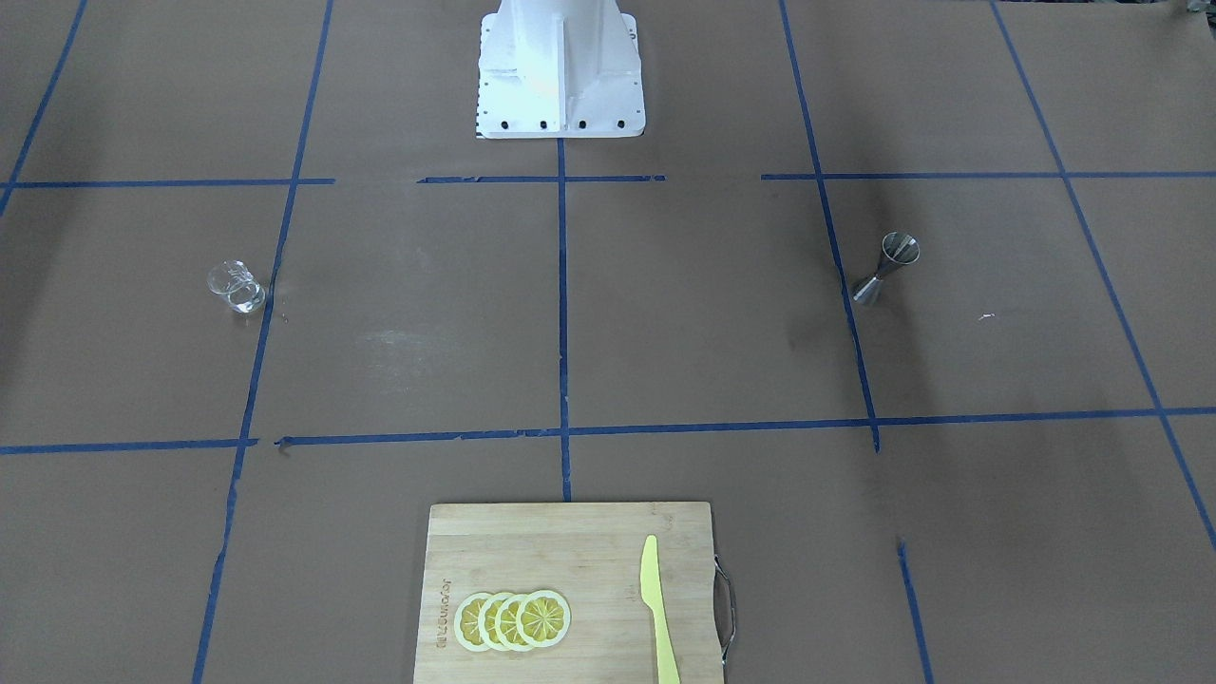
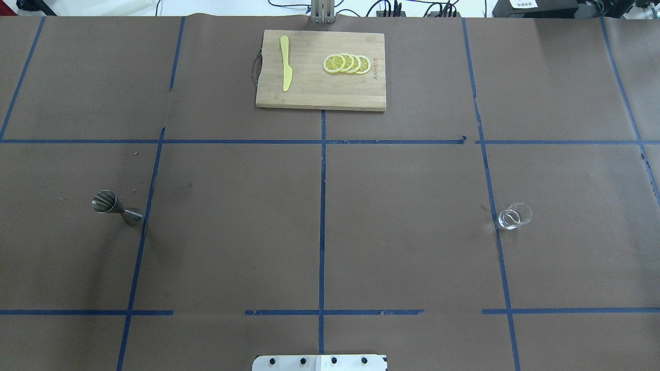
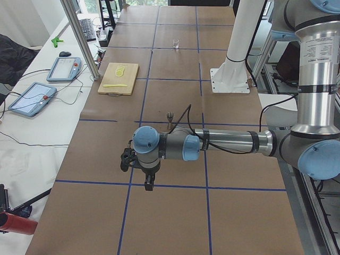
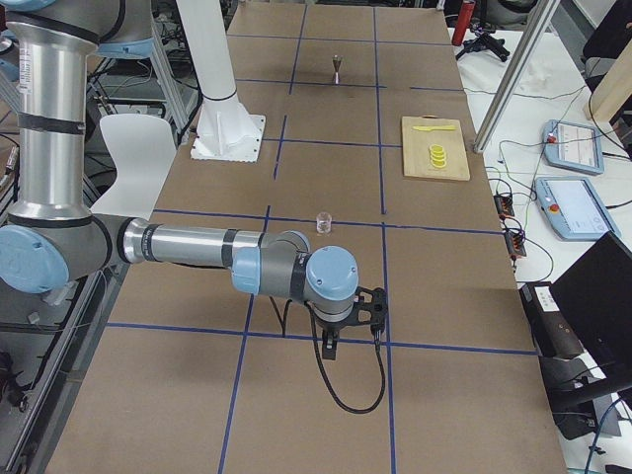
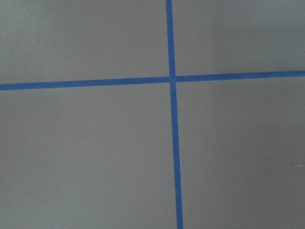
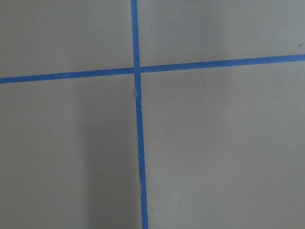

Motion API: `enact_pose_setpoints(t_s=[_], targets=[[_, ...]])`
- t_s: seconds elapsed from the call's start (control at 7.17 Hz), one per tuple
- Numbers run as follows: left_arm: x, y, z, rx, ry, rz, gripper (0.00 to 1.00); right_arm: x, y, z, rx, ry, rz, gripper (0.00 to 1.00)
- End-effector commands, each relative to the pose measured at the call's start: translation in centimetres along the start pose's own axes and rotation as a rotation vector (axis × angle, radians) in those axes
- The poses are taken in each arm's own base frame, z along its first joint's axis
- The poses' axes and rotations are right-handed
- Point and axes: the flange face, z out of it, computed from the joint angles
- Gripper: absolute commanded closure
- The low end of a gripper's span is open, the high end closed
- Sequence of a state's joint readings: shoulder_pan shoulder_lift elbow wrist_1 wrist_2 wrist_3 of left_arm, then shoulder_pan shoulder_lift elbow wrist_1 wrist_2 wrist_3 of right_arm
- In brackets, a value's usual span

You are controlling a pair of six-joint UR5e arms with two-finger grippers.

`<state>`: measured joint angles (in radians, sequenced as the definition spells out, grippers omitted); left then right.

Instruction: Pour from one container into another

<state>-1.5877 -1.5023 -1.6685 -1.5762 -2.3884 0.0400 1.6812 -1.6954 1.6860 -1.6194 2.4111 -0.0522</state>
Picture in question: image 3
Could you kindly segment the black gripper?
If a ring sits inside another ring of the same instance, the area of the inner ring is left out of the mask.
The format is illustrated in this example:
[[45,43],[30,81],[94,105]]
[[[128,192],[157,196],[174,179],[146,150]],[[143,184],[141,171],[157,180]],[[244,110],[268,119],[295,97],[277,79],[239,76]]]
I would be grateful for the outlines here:
[[144,167],[140,165],[140,169],[146,174],[144,188],[146,191],[153,191],[154,189],[154,178],[156,173],[159,171],[161,163],[158,162],[157,165],[153,167]]

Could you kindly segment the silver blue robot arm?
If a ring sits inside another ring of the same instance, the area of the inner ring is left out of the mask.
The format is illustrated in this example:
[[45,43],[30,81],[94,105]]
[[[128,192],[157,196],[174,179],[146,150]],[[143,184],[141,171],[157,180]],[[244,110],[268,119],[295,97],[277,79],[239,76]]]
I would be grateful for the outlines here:
[[151,191],[163,159],[194,161],[201,151],[278,157],[317,180],[339,174],[339,129],[334,125],[339,68],[339,1],[276,1],[272,33],[300,41],[297,123],[289,133],[225,131],[174,126],[159,133],[138,128],[121,155],[121,170],[139,168]]

